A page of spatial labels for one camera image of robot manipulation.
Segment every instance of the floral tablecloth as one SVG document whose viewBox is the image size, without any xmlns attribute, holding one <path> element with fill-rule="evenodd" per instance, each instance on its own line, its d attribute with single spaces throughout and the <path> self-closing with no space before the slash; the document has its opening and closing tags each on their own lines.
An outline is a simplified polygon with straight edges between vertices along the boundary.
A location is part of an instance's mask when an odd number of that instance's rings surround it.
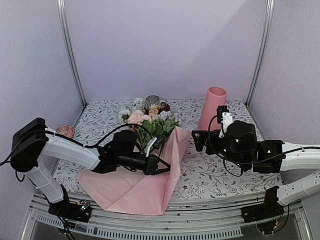
<svg viewBox="0 0 320 240">
<path fill-rule="evenodd" d="M 76 128 L 74 139 L 86 145 L 93 145 L 106 133 L 123 124 L 119 120 L 119 111 L 129 106 L 130 100 L 104 100 L 91 101 L 83 112 Z M 203 100 L 198 99 L 171 99 L 167 100 L 171 110 L 180 120 L 182 128 L 196 130 L 204 105 Z M 254 123 L 248 109 L 240 101 L 228 101 L 227 106 L 235 120 Z M 256 128 L 258 140 L 261 134 Z M 112 135 L 105 143 L 112 140 Z M 192 138 L 189 140 L 184 158 L 181 162 L 181 177 L 177 183 L 172 199 L 214 199 L 233 196 L 243 196 L 265 192 L 275 185 L 281 185 L 279 174 L 259 174 L 256 172 L 244 172 L 241 177 L 232 176 L 226 172 L 223 163 L 217 156 L 206 155 L 197 152 Z M 234 164 L 227 162 L 227 167 L 234 174 L 240 170 Z M 63 184 L 67 191 L 85 194 L 84 189 L 75 180 L 75 174 L 83 169 L 82 166 L 59 160 L 53 177 Z"/>
</svg>

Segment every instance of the vertical metal post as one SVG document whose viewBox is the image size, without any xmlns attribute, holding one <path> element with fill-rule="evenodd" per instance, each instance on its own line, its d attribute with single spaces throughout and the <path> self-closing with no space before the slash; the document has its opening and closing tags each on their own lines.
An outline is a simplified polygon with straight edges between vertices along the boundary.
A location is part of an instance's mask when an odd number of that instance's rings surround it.
<svg viewBox="0 0 320 240">
<path fill-rule="evenodd" d="M 258 58 L 256 61 L 249 93 L 248 93 L 246 101 L 245 101 L 245 104 L 248 106 L 248 108 L 250 107 L 250 105 L 252 103 L 252 100 L 253 100 L 253 97 L 255 94 L 255 90 L 257 87 L 260 71 L 261 71 L 261 66 L 262 66 L 262 63 L 264 60 L 264 56 L 265 56 L 265 52 L 266 52 L 266 48 L 267 48 L 268 37 L 269 37 L 269 32 L 270 32 L 270 28 L 271 28 L 273 12 L 274 12 L 274 5 L 275 5 L 275 0 L 267 0 L 260 49 L 259 49 Z"/>
<path fill-rule="evenodd" d="M 60 23 L 61 23 L 61 29 L 62 29 L 62 34 L 64 38 L 64 43 L 65 43 L 65 48 L 66 48 L 66 53 L 69 59 L 70 67 L 71 67 L 71 72 L 73 75 L 74 79 L 74 84 L 76 87 L 76 90 L 78 92 L 81 104 L 83 107 L 87 105 L 85 93 L 79 78 L 79 73 L 76 65 L 76 60 L 74 56 L 74 52 L 72 49 L 72 44 L 71 44 L 71 39 L 70 39 L 70 33 L 69 33 L 69 28 L 68 28 L 68 23 L 67 23 L 67 14 L 66 14 L 66 8 L 65 8 L 65 1 L 64 0 L 57 0 L 57 5 L 58 5 L 58 11 L 59 11 L 59 17 L 60 17 Z"/>
</svg>

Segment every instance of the pink vase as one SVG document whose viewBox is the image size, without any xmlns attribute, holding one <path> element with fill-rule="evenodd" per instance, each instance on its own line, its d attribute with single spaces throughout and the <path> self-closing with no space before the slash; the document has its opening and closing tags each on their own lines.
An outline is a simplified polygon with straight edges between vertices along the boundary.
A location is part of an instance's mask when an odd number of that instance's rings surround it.
<svg viewBox="0 0 320 240">
<path fill-rule="evenodd" d="M 198 130 L 208 130 L 210 120 L 217 115 L 217 107 L 226 105 L 227 91 L 221 87 L 213 86 L 206 93 L 204 105 L 199 120 Z M 221 124 L 217 123 L 217 118 L 212 122 L 210 130 L 220 130 Z"/>
</svg>

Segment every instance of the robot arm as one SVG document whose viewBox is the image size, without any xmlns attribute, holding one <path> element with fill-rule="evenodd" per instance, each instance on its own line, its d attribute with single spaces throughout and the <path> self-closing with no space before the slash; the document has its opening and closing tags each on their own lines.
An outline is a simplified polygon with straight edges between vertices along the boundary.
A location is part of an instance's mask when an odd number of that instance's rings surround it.
<svg viewBox="0 0 320 240">
<path fill-rule="evenodd" d="M 66 160 L 99 174 L 114 172 L 117 167 L 124 166 L 134 171 L 141 170 L 146 175 L 157 175 L 170 170 L 169 164 L 150 154 L 151 149 L 161 146 L 163 139 L 152 138 L 146 154 L 134 152 L 137 136 L 130 130 L 115 133 L 113 140 L 105 146 L 85 146 L 47 128 L 44 119 L 36 118 L 13 136 L 10 164 L 43 192 L 50 202 L 49 213 L 88 222 L 91 215 L 88 204 L 71 203 L 65 188 L 53 179 L 39 157 Z M 166 168 L 158 169 L 159 163 L 163 163 Z"/>
<path fill-rule="evenodd" d="M 268 174 L 293 169 L 320 169 L 320 145 L 301 145 L 281 140 L 257 141 L 255 126 L 233 121 L 226 106 L 217 109 L 221 130 L 192 131 L 197 151 L 206 146 L 208 155 L 215 154 L 246 172 Z M 276 217 L 284 206 L 320 191 L 320 170 L 287 185 L 275 186 L 265 193 L 264 203 L 241 210 L 246 223 Z"/>
</svg>

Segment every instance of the white wall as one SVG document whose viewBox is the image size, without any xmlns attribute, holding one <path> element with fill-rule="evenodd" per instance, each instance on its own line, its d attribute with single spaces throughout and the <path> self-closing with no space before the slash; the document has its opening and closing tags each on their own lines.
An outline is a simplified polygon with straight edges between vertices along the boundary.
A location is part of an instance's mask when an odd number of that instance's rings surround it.
<svg viewBox="0 0 320 240">
<path fill-rule="evenodd" d="M 246 99 L 265 0 L 67 0 L 67 20 L 89 101 L 203 99 L 220 86 Z"/>
<path fill-rule="evenodd" d="M 320 144 L 320 1 L 277 0 L 251 112 L 268 139 Z M 292 182 L 310 171 L 283 172 Z M 302 201 L 320 239 L 320 194 Z"/>
<path fill-rule="evenodd" d="M 81 105 L 63 42 L 56 0 L 0 0 L 0 162 L 13 134 L 35 117 L 72 125 Z M 0 239 L 17 240 L 34 187 L 0 167 Z"/>
</svg>

